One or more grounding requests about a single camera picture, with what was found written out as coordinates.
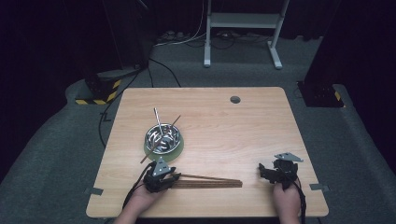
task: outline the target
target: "silver metal piece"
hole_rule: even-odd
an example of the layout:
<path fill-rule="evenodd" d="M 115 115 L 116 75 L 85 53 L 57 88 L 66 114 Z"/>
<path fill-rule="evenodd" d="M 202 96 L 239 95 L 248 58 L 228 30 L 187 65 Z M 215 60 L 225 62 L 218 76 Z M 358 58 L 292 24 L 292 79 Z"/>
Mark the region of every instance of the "silver metal piece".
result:
<path fill-rule="evenodd" d="M 327 185 L 322 185 L 322 184 L 310 184 L 309 187 L 310 187 L 312 190 L 321 190 L 321 191 L 323 191 L 323 192 L 330 191 L 329 186 L 327 186 Z"/>
<path fill-rule="evenodd" d="M 160 118 L 158 117 L 157 108 L 154 107 L 155 118 L 157 119 L 158 126 L 160 127 L 160 133 L 163 135 L 163 129 L 161 128 Z"/>
<path fill-rule="evenodd" d="M 86 188 L 84 191 L 85 194 L 94 194 L 94 195 L 102 195 L 103 190 L 97 188 Z"/>
<path fill-rule="evenodd" d="M 163 157 L 160 157 L 155 165 L 153 176 L 166 174 L 170 169 Z"/>
<path fill-rule="evenodd" d="M 275 157 L 281 159 L 282 161 L 304 161 L 289 152 L 276 154 Z"/>

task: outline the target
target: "yellow black hazard tape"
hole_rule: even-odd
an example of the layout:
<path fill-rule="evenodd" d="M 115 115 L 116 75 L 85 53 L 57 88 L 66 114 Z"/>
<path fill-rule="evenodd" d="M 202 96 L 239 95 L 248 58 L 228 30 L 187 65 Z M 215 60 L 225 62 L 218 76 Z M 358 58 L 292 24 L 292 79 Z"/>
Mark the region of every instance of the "yellow black hazard tape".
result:
<path fill-rule="evenodd" d="M 105 94 L 103 97 L 77 97 L 76 103 L 78 105 L 105 105 L 111 103 L 117 96 L 117 90 L 121 84 L 121 80 L 107 83 Z"/>
<path fill-rule="evenodd" d="M 340 95 L 340 93 L 338 93 L 338 91 L 336 91 L 334 93 L 334 95 L 335 95 L 335 98 L 337 99 L 337 101 L 341 101 L 341 95 Z"/>

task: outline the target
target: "gray carpet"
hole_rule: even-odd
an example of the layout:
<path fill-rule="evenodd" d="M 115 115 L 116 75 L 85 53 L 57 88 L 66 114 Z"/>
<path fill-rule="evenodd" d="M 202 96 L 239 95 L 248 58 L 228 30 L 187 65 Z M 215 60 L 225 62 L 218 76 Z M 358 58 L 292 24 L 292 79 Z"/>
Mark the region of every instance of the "gray carpet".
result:
<path fill-rule="evenodd" d="M 284 65 L 275 70 L 261 43 L 234 43 L 212 49 L 212 66 L 203 68 L 204 49 L 186 45 L 155 47 L 150 57 L 171 68 L 182 87 L 266 87 L 285 90 L 330 214 L 307 223 L 394 223 L 396 178 L 381 157 L 342 85 L 334 85 L 344 108 L 306 107 L 296 81 L 303 80 L 320 40 L 279 39 L 277 51 Z M 230 42 L 214 40 L 221 47 Z M 172 74 L 150 62 L 154 87 L 177 87 Z M 149 71 L 138 75 L 129 88 L 151 87 Z M 115 76 L 123 71 L 103 73 Z M 125 77 L 126 88 L 133 77 Z M 36 132 L 0 186 L 0 223 L 105 223 L 85 214 L 103 153 L 99 138 L 100 113 L 106 105 L 76 105 L 83 81 L 71 85 L 68 104 Z M 107 140 L 120 98 L 108 109 L 101 133 Z M 262 218 L 168 219 L 168 223 L 268 223 Z M 140 219 L 139 223 L 163 223 Z"/>

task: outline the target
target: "chopsticks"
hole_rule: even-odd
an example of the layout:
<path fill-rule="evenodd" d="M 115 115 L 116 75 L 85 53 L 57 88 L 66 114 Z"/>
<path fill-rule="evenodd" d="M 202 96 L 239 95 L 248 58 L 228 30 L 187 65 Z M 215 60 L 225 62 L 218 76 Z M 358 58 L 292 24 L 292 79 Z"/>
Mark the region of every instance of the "chopsticks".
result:
<path fill-rule="evenodd" d="M 173 189 L 225 189 L 242 188 L 242 181 L 237 179 L 217 178 L 201 175 L 180 175 L 180 177 L 204 179 L 185 180 L 179 179 L 173 185 Z"/>

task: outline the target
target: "cable on floor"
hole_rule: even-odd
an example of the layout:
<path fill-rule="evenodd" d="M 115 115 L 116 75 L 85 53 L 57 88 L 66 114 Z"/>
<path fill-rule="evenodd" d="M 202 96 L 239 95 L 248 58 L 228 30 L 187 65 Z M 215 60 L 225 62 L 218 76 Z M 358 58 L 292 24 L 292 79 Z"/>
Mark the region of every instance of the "cable on floor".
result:
<path fill-rule="evenodd" d="M 152 75 L 151 75 L 151 72 L 149 70 L 149 65 L 148 65 L 148 75 L 149 75 L 149 79 L 151 79 L 151 88 L 154 88 L 154 82 L 152 81 Z"/>
<path fill-rule="evenodd" d="M 204 38 L 201 39 L 201 37 L 203 37 L 204 35 L 206 35 L 206 33 L 204 33 L 204 34 L 202 34 L 202 35 L 200 35 L 200 36 L 197 36 L 197 37 L 195 37 L 193 40 L 191 40 L 191 41 L 189 41 L 189 42 L 187 42 L 187 43 L 184 43 L 184 44 L 187 45 L 187 46 L 189 46 L 189 47 L 192 47 L 192 48 L 200 48 L 200 47 L 203 47 L 203 46 L 205 45 L 205 39 L 204 39 Z M 194 46 L 194 45 L 191 45 L 192 42 L 204 42 L 204 44 L 199 45 L 199 46 Z"/>
<path fill-rule="evenodd" d="M 160 65 L 162 65 L 163 67 L 165 67 L 166 69 L 168 69 L 169 72 L 171 72 L 172 75 L 173 75 L 173 77 L 175 78 L 175 81 L 177 82 L 177 85 L 181 88 L 181 85 L 180 85 L 180 83 L 178 82 L 178 79 L 177 79 L 175 73 L 172 71 L 172 69 L 170 69 L 170 68 L 169 68 L 168 66 L 166 66 L 165 64 L 159 63 L 159 62 L 157 62 L 157 61 L 155 61 L 155 60 L 153 60 L 153 59 L 151 59 L 151 58 L 149 58 L 149 60 L 150 60 L 150 61 L 153 61 L 153 62 L 155 62 L 155 63 L 157 63 L 157 64 L 160 64 Z"/>
<path fill-rule="evenodd" d="M 190 38 L 190 39 L 187 39 L 187 40 L 183 40 L 183 41 L 180 41 L 180 42 L 167 42 L 167 43 L 161 43 L 161 44 L 156 44 L 156 45 L 154 45 L 153 47 L 157 47 L 157 46 L 163 46 L 163 45 L 175 45 L 175 44 L 184 44 L 184 43 L 187 43 L 187 42 L 190 42 L 190 41 L 192 41 L 192 40 L 194 40 L 195 39 L 195 37 L 198 35 L 198 33 L 200 32 L 200 30 L 201 30 L 201 27 L 202 27 L 202 22 L 203 22 L 203 20 L 204 20 L 204 12 L 205 12 L 205 4 L 204 4 L 204 2 L 205 2 L 205 0 L 203 0 L 202 1 L 202 13 L 201 13 L 201 20 L 200 20 L 200 23 L 199 23 L 199 26 L 198 26 L 198 29 L 197 29 L 197 31 L 195 32 L 195 35 L 192 37 L 192 38 Z"/>
<path fill-rule="evenodd" d="M 117 94 L 116 97 L 114 97 L 113 101 L 111 101 L 111 102 L 107 105 L 105 111 L 104 111 L 103 113 L 101 113 L 101 118 L 100 118 L 100 120 L 99 120 L 99 125 L 98 125 L 98 132 L 99 132 L 100 141 L 101 141 L 101 143 L 102 143 L 102 145 L 103 145 L 104 148 L 106 148 L 106 144 L 105 144 L 105 141 L 103 140 L 102 129 L 101 129 L 101 128 L 102 128 L 102 121 L 103 121 L 105 115 L 107 114 L 107 110 L 113 105 L 113 103 L 116 101 L 116 99 L 119 98 L 119 96 L 122 95 L 123 92 L 134 82 L 134 80 L 137 78 L 137 76 L 138 76 L 142 71 L 143 71 L 143 69 L 140 70 L 138 73 L 136 73 L 136 75 L 135 75 L 134 78 L 128 83 L 128 85 L 127 85 L 119 94 Z"/>
<path fill-rule="evenodd" d="M 218 46 L 214 45 L 213 43 L 210 43 L 210 47 L 212 47 L 212 48 L 214 48 L 214 49 L 229 49 L 229 48 L 232 47 L 233 44 L 235 43 L 235 37 L 233 37 L 232 35 L 231 35 L 231 40 L 232 40 L 233 42 L 231 42 L 231 44 L 230 44 L 229 46 L 227 46 L 227 47 L 221 48 L 221 47 L 218 47 Z"/>

